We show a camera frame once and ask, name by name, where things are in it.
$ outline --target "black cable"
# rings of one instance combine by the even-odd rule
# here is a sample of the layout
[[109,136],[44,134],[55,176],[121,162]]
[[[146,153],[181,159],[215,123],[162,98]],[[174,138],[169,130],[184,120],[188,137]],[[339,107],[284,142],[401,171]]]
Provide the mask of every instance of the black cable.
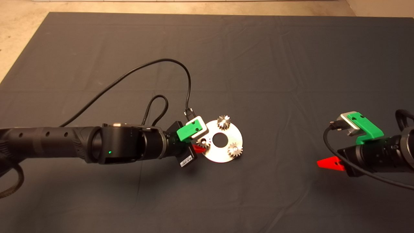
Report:
[[409,184],[403,184],[403,183],[400,183],[400,182],[396,182],[396,181],[393,181],[393,180],[389,180],[389,179],[387,179],[387,178],[384,178],[384,177],[381,177],[381,176],[378,176],[378,175],[375,175],[375,174],[373,174],[373,173],[371,173],[371,172],[369,172],[369,171],[367,171],[367,170],[365,170],[365,169],[363,169],[363,168],[360,168],[359,166],[357,166],[357,165],[355,165],[354,163],[352,163],[351,161],[349,161],[349,160],[347,160],[344,156],[342,156],[342,155],[340,155],[339,153],[337,153],[331,146],[330,146],[330,144],[329,144],[329,142],[328,142],[328,133],[329,133],[329,131],[331,131],[331,130],[335,130],[333,127],[331,127],[331,126],[329,126],[329,127],[327,127],[326,128],[326,130],[323,132],[323,142],[325,143],[325,145],[326,145],[326,147],[328,148],[328,150],[332,153],[332,154],[334,154],[335,156],[337,156],[343,163],[345,163],[346,165],[348,165],[348,166],[350,166],[350,167],[352,167],[353,169],[355,169],[355,170],[357,170],[357,171],[359,171],[359,172],[361,172],[361,173],[363,173],[364,175],[367,175],[367,176],[369,176],[369,177],[371,177],[371,178],[374,178],[374,179],[376,179],[376,180],[379,180],[379,181],[382,181],[382,182],[384,182],[384,183],[387,183],[387,184],[390,184],[390,185],[394,185],[394,186],[397,186],[397,187],[400,187],[400,188],[404,188],[404,189],[409,189],[409,190],[414,190],[414,186],[412,186],[412,185],[409,185]]
[[156,63],[160,63],[160,62],[164,62],[164,61],[178,64],[179,66],[181,66],[185,70],[185,73],[187,74],[187,78],[188,78],[188,91],[187,91],[187,98],[185,100],[185,111],[187,112],[187,110],[190,109],[188,107],[188,101],[190,100],[190,92],[191,92],[191,76],[190,76],[190,72],[188,71],[187,67],[184,64],[182,64],[181,62],[179,62],[177,60],[174,60],[174,59],[170,59],[170,58],[162,58],[162,59],[158,59],[158,60],[155,60],[155,61],[151,61],[151,62],[145,63],[145,64],[140,65],[138,67],[135,67],[132,70],[130,70],[127,73],[125,73],[124,75],[122,75],[121,77],[119,77],[115,82],[111,83],[108,87],[106,87],[100,93],[98,93],[94,98],[92,98],[92,100],[90,100],[85,106],[83,106],[74,116],[72,116],[65,123],[61,124],[59,127],[65,127],[69,123],[71,123],[72,121],[74,121],[77,117],[80,116],[80,114],[82,114],[86,109],[88,109],[97,99],[99,99],[99,97],[101,97],[109,89],[111,89],[115,85],[117,85],[120,81],[122,81],[128,75],[132,74],[133,72],[135,72],[137,70],[140,70],[142,68],[145,68],[147,66],[150,66],[150,65],[153,65],[153,64],[156,64]]
[[405,128],[409,127],[407,118],[414,120],[414,115],[404,109],[398,109],[395,111],[395,119],[397,120],[398,128],[400,131],[403,131]]
[[148,117],[148,114],[149,114],[149,109],[151,108],[151,105],[152,105],[152,102],[156,99],[156,98],[163,98],[164,100],[165,100],[165,106],[164,106],[164,110],[162,110],[162,112],[161,112],[161,114],[154,120],[154,122],[152,123],[152,126],[155,126],[156,124],[157,124],[157,122],[159,121],[159,120],[161,120],[161,118],[165,115],[165,113],[167,112],[167,110],[168,110],[168,100],[167,100],[167,97],[165,97],[165,96],[163,96],[163,95],[156,95],[156,96],[154,96],[150,101],[149,101],[149,104],[148,104],[148,106],[147,106],[147,110],[145,111],[145,114],[144,114],[144,118],[142,119],[142,123],[141,123],[141,125],[145,125],[145,122],[147,121],[147,117]]
[[16,184],[14,184],[10,188],[6,189],[5,191],[0,192],[0,198],[4,198],[4,197],[12,195],[14,192],[16,192],[22,186],[22,184],[24,182],[24,174],[23,174],[23,169],[21,168],[21,166],[18,163],[15,163],[15,162],[9,160],[7,157],[5,157],[2,154],[0,154],[0,162],[4,163],[5,165],[9,166],[10,168],[13,168],[14,170],[16,170],[17,175],[19,176]]

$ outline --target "metal disc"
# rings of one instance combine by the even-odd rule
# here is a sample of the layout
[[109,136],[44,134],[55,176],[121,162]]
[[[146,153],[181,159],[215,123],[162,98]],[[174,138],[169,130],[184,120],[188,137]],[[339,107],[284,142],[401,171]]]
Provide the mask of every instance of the metal disc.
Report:
[[216,163],[226,163],[232,161],[234,158],[231,157],[227,151],[230,144],[236,143],[240,147],[243,146],[243,138],[239,129],[233,123],[230,123],[230,126],[226,130],[220,129],[217,126],[217,120],[210,121],[206,124],[206,126],[209,130],[206,136],[213,139],[214,135],[222,133],[227,136],[228,142],[225,147],[217,147],[212,140],[210,148],[203,153],[204,156]]

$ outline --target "gear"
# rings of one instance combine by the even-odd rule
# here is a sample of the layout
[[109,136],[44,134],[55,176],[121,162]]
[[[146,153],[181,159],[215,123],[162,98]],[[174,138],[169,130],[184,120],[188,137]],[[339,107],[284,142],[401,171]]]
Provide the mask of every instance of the gear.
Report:
[[239,157],[243,153],[243,147],[238,146],[237,143],[230,144],[229,148],[227,149],[229,156],[232,158]]
[[217,119],[217,126],[223,130],[228,129],[230,126],[230,117],[227,115],[219,116]]
[[203,138],[200,138],[200,139],[198,139],[197,140],[197,145],[198,146],[201,146],[201,147],[203,147],[203,148],[209,148],[210,147],[210,145],[211,145],[211,139],[210,139],[210,137],[203,137]]

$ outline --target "green 3d-printed bracket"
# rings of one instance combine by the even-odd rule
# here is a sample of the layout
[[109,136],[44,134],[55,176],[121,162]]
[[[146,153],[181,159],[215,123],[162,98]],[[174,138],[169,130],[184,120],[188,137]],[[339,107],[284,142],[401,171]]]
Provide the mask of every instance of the green 3d-printed bracket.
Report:
[[366,133],[366,135],[362,135],[356,138],[357,145],[362,145],[366,141],[373,140],[373,139],[384,136],[384,133],[382,132],[382,130],[380,130],[376,125],[374,125],[361,113],[359,112],[351,113],[347,117]]
[[180,141],[190,142],[191,136],[202,130],[202,126],[198,120],[193,121],[191,124],[184,125],[177,130],[178,138]]

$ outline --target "white sticker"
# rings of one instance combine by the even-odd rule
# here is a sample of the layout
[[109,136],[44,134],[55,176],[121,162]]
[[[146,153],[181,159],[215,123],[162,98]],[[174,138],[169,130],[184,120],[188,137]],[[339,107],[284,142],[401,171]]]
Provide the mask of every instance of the white sticker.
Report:
[[190,155],[187,158],[185,158],[181,163],[180,166],[184,167],[188,162],[190,162],[191,160],[193,160],[193,157]]

